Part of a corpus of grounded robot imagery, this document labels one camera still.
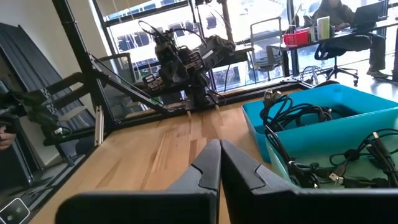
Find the blue plastic bin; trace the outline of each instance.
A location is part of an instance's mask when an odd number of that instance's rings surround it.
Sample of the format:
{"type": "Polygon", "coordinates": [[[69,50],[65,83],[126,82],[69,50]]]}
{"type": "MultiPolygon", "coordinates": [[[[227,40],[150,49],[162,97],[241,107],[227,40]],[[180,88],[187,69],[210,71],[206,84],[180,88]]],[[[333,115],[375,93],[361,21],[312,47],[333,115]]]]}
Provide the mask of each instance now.
{"type": "MultiPolygon", "coordinates": [[[[355,90],[353,88],[340,84],[327,85],[319,88],[314,88],[311,90],[298,91],[289,94],[289,96],[291,97],[291,99],[293,99],[294,105],[297,105],[299,103],[311,103],[313,105],[326,106],[330,108],[345,107],[351,111],[354,111],[356,115],[338,119],[342,120],[342,122],[344,122],[346,119],[354,118],[359,114],[372,113],[375,111],[385,110],[398,106],[398,103],[394,101],[386,100],[378,96],[374,96],[372,94],[355,90]]],[[[264,135],[264,126],[262,124],[262,119],[260,118],[260,111],[263,108],[264,105],[261,100],[251,103],[246,103],[243,105],[243,113],[246,122],[248,124],[249,131],[256,141],[257,147],[260,150],[263,160],[265,162],[271,162],[268,151],[266,149],[266,137],[264,135]]],[[[272,107],[269,113],[270,116],[275,114],[278,109],[279,108],[277,105],[272,107]]],[[[303,134],[302,128],[303,127],[290,129],[289,131],[293,131],[291,137],[296,139],[297,137],[295,137],[295,133],[303,134]]],[[[317,128],[318,128],[317,132],[321,134],[324,132],[322,126],[317,126],[317,128]]]]}
{"type": "MultiPolygon", "coordinates": [[[[368,134],[384,128],[398,129],[398,108],[309,125],[301,127],[300,131],[297,131],[298,129],[281,131],[278,133],[278,137],[289,156],[294,157],[296,161],[303,164],[318,162],[321,167],[331,167],[330,155],[344,153],[348,149],[356,149],[368,134]]],[[[398,148],[398,136],[383,138],[383,142],[389,151],[398,148]]],[[[280,155],[270,144],[267,144],[267,151],[271,157],[274,172],[290,181],[280,155]]],[[[398,154],[392,155],[392,158],[398,162],[398,154]]],[[[366,156],[361,157],[356,162],[357,166],[350,165],[351,174],[349,175],[357,177],[367,175],[367,178],[370,179],[385,176],[382,170],[373,167],[367,159],[366,156]],[[364,165],[359,169],[358,165],[361,163],[364,165]]]]}

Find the red basket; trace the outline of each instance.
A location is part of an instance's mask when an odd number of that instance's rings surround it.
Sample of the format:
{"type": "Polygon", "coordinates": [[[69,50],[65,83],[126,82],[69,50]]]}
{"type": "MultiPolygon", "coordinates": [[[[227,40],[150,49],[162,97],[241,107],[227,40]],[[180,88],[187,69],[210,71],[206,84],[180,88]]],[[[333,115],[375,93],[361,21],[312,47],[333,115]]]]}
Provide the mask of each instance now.
{"type": "Polygon", "coordinates": [[[308,30],[296,31],[294,34],[285,34],[284,42],[286,46],[296,47],[308,44],[308,30]]]}

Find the black cable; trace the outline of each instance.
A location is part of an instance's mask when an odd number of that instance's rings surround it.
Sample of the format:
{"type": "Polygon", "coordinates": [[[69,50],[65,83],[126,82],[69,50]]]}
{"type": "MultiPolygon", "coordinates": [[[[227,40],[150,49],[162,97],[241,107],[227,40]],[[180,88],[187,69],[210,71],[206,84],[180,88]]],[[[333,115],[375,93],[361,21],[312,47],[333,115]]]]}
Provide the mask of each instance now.
{"type": "Polygon", "coordinates": [[[333,119],[331,108],[315,106],[309,103],[301,103],[295,106],[293,104],[293,99],[288,95],[279,97],[275,102],[269,103],[269,105],[266,105],[264,102],[264,109],[260,112],[263,125],[270,127],[273,131],[283,131],[293,121],[296,122],[297,127],[304,126],[305,124],[301,122],[301,118],[308,114],[317,114],[318,122],[333,119]],[[271,108],[278,103],[281,103],[278,112],[276,112],[275,116],[270,117],[269,112],[271,108]]]}
{"type": "Polygon", "coordinates": [[[382,129],[378,130],[377,132],[368,135],[357,149],[350,149],[344,154],[335,154],[330,156],[330,163],[335,167],[321,168],[317,163],[305,165],[295,162],[294,159],[288,155],[278,135],[268,126],[266,126],[265,130],[266,138],[269,144],[284,160],[290,178],[295,184],[301,187],[320,188],[320,184],[330,182],[330,180],[336,184],[343,185],[345,188],[398,187],[398,171],[396,171],[394,161],[391,158],[391,155],[397,153],[398,149],[389,152],[381,141],[381,138],[383,137],[398,135],[398,130],[382,129]],[[384,131],[393,131],[393,133],[386,133],[380,136],[377,135],[377,132],[384,131]],[[366,148],[369,153],[361,152],[364,148],[366,148]],[[344,156],[345,160],[342,163],[336,164],[333,162],[333,158],[336,156],[344,156]],[[387,175],[388,179],[376,178],[373,180],[368,180],[366,178],[359,177],[345,177],[344,174],[346,172],[348,163],[358,160],[361,156],[373,156],[373,158],[375,158],[375,160],[377,160],[378,164],[381,166],[383,172],[387,175]],[[330,180],[320,181],[322,178],[329,178],[330,180]]]}
{"type": "Polygon", "coordinates": [[[218,105],[218,103],[213,99],[213,97],[210,94],[207,93],[206,96],[208,96],[215,105],[218,105]]]}
{"type": "Polygon", "coordinates": [[[144,31],[145,33],[147,33],[149,35],[153,35],[155,37],[162,37],[166,42],[170,42],[170,40],[168,38],[166,38],[158,29],[149,25],[149,23],[147,23],[145,21],[138,21],[138,25],[142,29],[142,31],[144,31]],[[141,23],[148,25],[155,32],[149,32],[148,30],[142,28],[141,23]]]}
{"type": "Polygon", "coordinates": [[[214,90],[212,90],[212,89],[210,89],[210,88],[209,88],[209,91],[212,92],[213,94],[215,94],[215,95],[221,97],[221,99],[223,99],[223,102],[224,102],[223,105],[226,105],[226,98],[225,98],[223,95],[217,93],[216,91],[214,91],[214,90]]]}
{"type": "Polygon", "coordinates": [[[391,158],[391,155],[398,152],[398,149],[389,152],[384,143],[381,141],[382,138],[398,135],[398,130],[392,128],[380,129],[372,134],[366,136],[366,138],[359,144],[357,149],[349,149],[345,153],[342,154],[334,154],[329,158],[330,164],[337,166],[337,168],[341,167],[342,164],[347,165],[348,162],[356,161],[362,156],[369,156],[370,162],[374,161],[374,165],[381,170],[383,173],[387,175],[387,180],[378,178],[374,180],[355,180],[350,178],[344,178],[347,180],[345,182],[345,187],[357,187],[358,185],[366,186],[366,187],[398,187],[398,171],[396,171],[396,167],[394,161],[391,158]],[[333,158],[337,156],[344,156],[345,160],[342,163],[336,163],[333,161],[333,158]]]}
{"type": "Polygon", "coordinates": [[[229,68],[230,67],[231,67],[231,64],[228,65],[228,68],[227,68],[226,73],[225,73],[224,92],[226,91],[226,82],[228,81],[228,72],[229,72],[229,68]]]}

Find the jeans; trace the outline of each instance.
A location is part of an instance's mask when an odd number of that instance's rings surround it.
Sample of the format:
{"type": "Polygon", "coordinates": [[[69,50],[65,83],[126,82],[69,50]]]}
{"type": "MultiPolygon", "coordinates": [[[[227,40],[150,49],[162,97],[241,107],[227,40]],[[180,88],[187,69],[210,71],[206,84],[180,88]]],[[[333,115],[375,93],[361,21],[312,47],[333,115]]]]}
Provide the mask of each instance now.
{"type": "Polygon", "coordinates": [[[369,32],[331,41],[328,46],[356,52],[370,49],[369,69],[378,71],[386,68],[386,38],[381,35],[369,32]]]}

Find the wooden tabletop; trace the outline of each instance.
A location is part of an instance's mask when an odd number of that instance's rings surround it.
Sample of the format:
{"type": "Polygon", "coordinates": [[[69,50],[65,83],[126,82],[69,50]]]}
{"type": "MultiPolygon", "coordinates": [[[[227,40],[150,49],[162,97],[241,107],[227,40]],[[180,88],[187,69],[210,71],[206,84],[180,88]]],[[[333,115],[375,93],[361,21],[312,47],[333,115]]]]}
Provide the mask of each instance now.
{"type": "MultiPolygon", "coordinates": [[[[245,122],[243,103],[112,133],[32,219],[54,223],[58,206],[82,192],[162,190],[177,180],[210,139],[227,139],[262,161],[245,122]]],[[[229,223],[221,192],[220,223],[229,223]]]]}

